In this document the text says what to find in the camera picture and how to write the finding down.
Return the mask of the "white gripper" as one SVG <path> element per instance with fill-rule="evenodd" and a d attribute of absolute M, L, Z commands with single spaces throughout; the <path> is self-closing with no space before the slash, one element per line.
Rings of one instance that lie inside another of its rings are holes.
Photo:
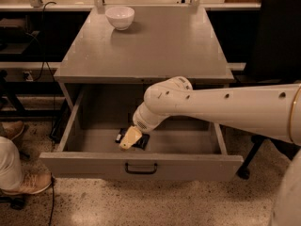
<path fill-rule="evenodd" d="M 121 150 L 129 150 L 142 138 L 142 133 L 154 130 L 167 118 L 166 112 L 142 103 L 133 115 L 134 126 L 128 128 L 119 144 L 119 148 Z"/>

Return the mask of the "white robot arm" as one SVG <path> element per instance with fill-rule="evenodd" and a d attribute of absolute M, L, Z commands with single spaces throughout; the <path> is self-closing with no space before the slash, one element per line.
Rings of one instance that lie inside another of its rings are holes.
<path fill-rule="evenodd" d="M 216 122 L 273 139 L 290 153 L 301 147 L 301 85 L 192 89 L 177 76 L 147 88 L 119 144 L 127 150 L 171 116 Z M 301 226 L 301 150 L 280 185 L 268 226 Z"/>

